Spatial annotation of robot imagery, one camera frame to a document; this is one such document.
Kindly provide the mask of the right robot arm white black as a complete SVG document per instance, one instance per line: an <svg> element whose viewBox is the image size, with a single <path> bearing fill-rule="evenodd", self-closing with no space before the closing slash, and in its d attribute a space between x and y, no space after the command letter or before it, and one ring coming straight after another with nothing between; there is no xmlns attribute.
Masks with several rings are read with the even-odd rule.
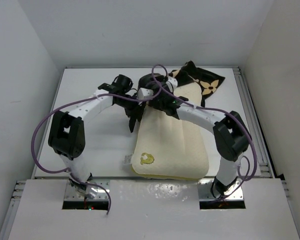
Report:
<svg viewBox="0 0 300 240"><path fill-rule="evenodd" d="M215 145L221 156L212 191L224 196L236 182L237 172L244 152L253 146L252 138L236 111L225 112L224 118L213 114L212 108L197 106L173 90L179 83L172 83L167 76L148 74L138 81L141 90L152 90L149 106L175 119L195 124L214 135Z"/></svg>

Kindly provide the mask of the black pillowcase with beige flowers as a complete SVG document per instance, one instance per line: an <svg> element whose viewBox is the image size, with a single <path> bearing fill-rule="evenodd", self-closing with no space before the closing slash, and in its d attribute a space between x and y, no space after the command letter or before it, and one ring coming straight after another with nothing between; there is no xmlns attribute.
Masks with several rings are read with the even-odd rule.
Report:
<svg viewBox="0 0 300 240"><path fill-rule="evenodd" d="M206 99L213 95L226 79L224 76L197 67L192 60L187 61L180 69L172 70L168 75L177 80L179 87L197 83L201 89L202 107L205 107Z"/></svg>

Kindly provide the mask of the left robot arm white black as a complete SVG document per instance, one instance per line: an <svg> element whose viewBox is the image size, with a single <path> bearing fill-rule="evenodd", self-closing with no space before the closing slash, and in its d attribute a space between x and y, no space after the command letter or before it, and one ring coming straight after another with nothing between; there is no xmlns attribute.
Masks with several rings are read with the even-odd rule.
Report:
<svg viewBox="0 0 300 240"><path fill-rule="evenodd" d="M118 105L132 120L130 130L140 121L146 102L138 94L128 95L133 82L127 76L118 75L114 81L101 84L88 101L77 103L71 111L57 111L52 117L48 145L65 164L72 181L84 185L92 177L91 172L80 159L85 146L85 124L103 110Z"/></svg>

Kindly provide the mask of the cream pillow with yellow edge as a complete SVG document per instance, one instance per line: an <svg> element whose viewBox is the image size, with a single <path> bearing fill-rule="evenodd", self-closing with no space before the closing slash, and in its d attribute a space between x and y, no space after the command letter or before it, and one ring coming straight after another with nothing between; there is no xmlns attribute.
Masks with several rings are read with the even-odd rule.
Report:
<svg viewBox="0 0 300 240"><path fill-rule="evenodd" d="M133 154L123 164L144 178L198 180L209 171L199 126L146 106Z"/></svg>

